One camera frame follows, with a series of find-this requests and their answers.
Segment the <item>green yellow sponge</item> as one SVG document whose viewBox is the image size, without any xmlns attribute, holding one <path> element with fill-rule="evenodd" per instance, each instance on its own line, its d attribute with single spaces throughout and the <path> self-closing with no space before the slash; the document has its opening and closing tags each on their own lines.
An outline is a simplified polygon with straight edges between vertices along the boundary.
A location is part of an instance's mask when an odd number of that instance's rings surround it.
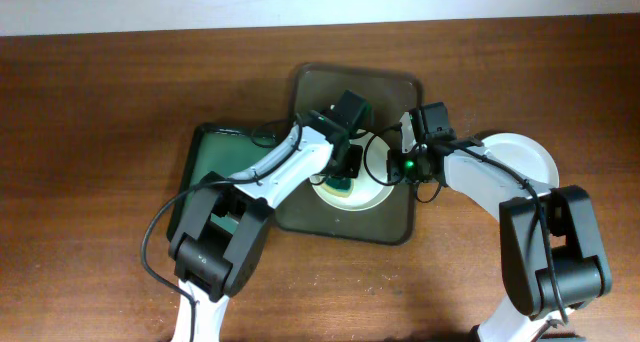
<svg viewBox="0 0 640 342">
<path fill-rule="evenodd" d="M 346 198 L 353 191 L 353 180 L 350 178 L 327 178 L 323 183 L 323 188 L 330 194 Z"/>
</svg>

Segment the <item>white plate top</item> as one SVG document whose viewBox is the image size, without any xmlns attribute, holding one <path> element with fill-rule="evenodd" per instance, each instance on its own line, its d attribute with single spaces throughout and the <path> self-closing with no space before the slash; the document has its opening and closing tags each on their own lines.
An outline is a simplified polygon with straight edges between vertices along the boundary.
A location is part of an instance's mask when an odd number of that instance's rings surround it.
<svg viewBox="0 0 640 342">
<path fill-rule="evenodd" d="M 377 137 L 369 145 L 366 153 L 367 166 L 374 177 L 381 182 L 387 182 L 386 160 L 387 143 Z M 379 184 L 366 172 L 361 164 L 359 175 L 353 180 L 353 191 L 350 196 L 343 198 L 328 193 L 323 188 L 325 176 L 314 175 L 309 178 L 316 194 L 327 204 L 340 210 L 356 212 L 376 207 L 382 203 L 393 191 L 393 186 Z"/>
</svg>

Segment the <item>white plate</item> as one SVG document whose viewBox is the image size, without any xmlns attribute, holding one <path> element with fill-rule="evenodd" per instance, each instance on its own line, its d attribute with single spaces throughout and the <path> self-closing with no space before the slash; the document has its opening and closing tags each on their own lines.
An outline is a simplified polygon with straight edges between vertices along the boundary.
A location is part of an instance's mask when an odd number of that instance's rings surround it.
<svg viewBox="0 0 640 342">
<path fill-rule="evenodd" d="M 367 166 L 374 177 L 381 182 L 387 182 L 386 160 L 387 143 L 377 137 L 369 145 L 366 153 Z M 393 191 L 393 186 L 379 184 L 366 172 L 361 164 L 359 175 L 353 180 L 353 191 L 350 196 L 343 198 L 328 193 L 323 188 L 325 176 L 314 175 L 309 178 L 316 194 L 327 204 L 340 210 L 356 212 L 376 207 L 382 203 Z"/>
<path fill-rule="evenodd" d="M 482 139 L 485 147 L 515 171 L 553 188 L 560 185 L 551 154 L 535 140 L 516 133 L 497 133 Z"/>
</svg>

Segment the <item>white plate bottom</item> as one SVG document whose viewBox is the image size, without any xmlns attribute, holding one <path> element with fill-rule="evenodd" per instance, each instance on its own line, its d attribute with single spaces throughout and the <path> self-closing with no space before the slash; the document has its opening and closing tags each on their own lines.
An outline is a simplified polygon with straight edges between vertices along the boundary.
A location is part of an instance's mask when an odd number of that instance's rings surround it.
<svg viewBox="0 0 640 342">
<path fill-rule="evenodd" d="M 551 154 L 535 140 L 516 133 L 497 133 L 482 139 L 485 147 L 515 171 L 553 188 L 560 185 Z"/>
</svg>

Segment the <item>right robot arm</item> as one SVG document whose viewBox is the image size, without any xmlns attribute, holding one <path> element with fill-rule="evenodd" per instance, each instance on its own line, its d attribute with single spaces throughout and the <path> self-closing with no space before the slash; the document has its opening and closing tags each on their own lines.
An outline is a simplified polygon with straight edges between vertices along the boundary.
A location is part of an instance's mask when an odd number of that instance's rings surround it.
<svg viewBox="0 0 640 342">
<path fill-rule="evenodd" d="M 589 194 L 526 174 L 485 141 L 460 139 L 443 103 L 405 112 L 392 125 L 401 146 L 387 157 L 390 183 L 435 181 L 499 223 L 505 298 L 474 326 L 472 341 L 538 341 L 571 313 L 611 292 L 613 276 Z"/>
</svg>

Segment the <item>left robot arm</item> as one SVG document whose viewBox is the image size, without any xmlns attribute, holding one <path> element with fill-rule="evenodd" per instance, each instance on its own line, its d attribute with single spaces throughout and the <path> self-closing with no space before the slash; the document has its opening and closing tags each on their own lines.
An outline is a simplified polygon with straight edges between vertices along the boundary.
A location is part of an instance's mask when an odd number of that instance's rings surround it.
<svg viewBox="0 0 640 342">
<path fill-rule="evenodd" d="M 189 203 L 169 238 L 181 295 L 175 341 L 216 341 L 229 300 L 260 260 L 276 208 L 312 178 L 354 178 L 363 150 L 352 146 L 371 111 L 345 91 L 323 111 L 297 117 L 265 157 L 229 177 L 211 172 L 177 195 Z"/>
</svg>

